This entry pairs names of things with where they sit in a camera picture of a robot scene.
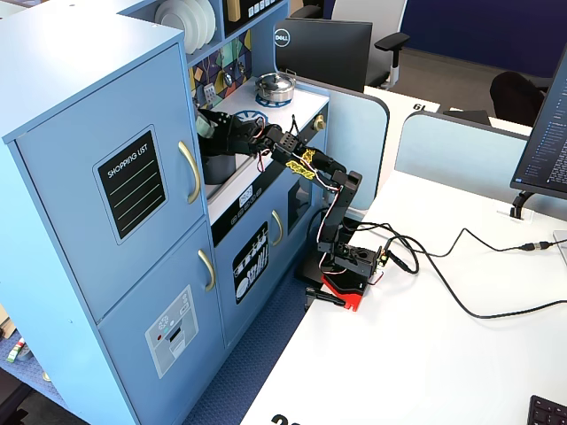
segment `silver pot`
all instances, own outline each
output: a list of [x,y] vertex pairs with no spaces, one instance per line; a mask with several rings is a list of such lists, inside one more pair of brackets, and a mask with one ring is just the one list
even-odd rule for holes
[[293,99],[295,79],[282,73],[267,73],[256,80],[256,90],[269,102],[287,102]]

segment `blue carpet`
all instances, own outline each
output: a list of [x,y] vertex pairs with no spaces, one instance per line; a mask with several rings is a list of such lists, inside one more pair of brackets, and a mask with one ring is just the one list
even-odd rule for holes
[[283,277],[183,425],[237,425],[305,315],[306,284]]
[[13,346],[20,338],[18,331],[14,332],[8,339],[0,338],[0,367],[66,409],[63,398],[59,396],[53,384],[43,380],[43,369],[35,357],[25,361],[16,360],[13,363],[8,363],[6,360]]

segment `robotic arm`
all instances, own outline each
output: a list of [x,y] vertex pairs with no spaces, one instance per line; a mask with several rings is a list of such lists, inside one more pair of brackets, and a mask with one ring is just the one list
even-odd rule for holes
[[266,125],[262,118],[242,121],[223,112],[199,110],[197,127],[204,155],[244,154],[261,160],[271,152],[275,162],[334,195],[317,233],[317,249],[323,253],[319,265],[322,281],[335,297],[315,290],[309,291],[308,295],[356,311],[369,279],[376,271],[377,253],[342,243],[339,235],[362,176],[353,171],[347,174],[333,158],[306,146],[298,137],[283,132],[275,124]]

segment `black robot arm segment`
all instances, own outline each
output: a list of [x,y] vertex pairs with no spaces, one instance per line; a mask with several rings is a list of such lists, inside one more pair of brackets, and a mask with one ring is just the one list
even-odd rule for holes
[[360,174],[347,174],[345,167],[333,158],[308,147],[295,135],[284,133],[277,125],[266,125],[263,119],[243,122],[221,112],[199,112],[214,130],[208,132],[209,137],[199,133],[199,145],[206,155],[244,154],[256,157],[271,152],[275,162],[333,194],[334,199],[317,234],[317,249],[325,254],[326,266],[332,264],[343,268],[339,274],[348,270],[364,281],[373,275],[376,253],[339,241],[346,211],[361,185]]

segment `colorful backsplash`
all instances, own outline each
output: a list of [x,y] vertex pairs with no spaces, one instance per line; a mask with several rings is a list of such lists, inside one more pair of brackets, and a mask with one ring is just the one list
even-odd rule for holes
[[[216,91],[216,98],[212,104],[206,106],[207,109],[212,109],[252,76],[250,37],[250,30],[248,30],[190,68],[191,95],[201,104],[200,107],[204,107],[203,88],[207,84],[214,84]],[[233,82],[230,87],[224,81],[225,73],[232,77]]]

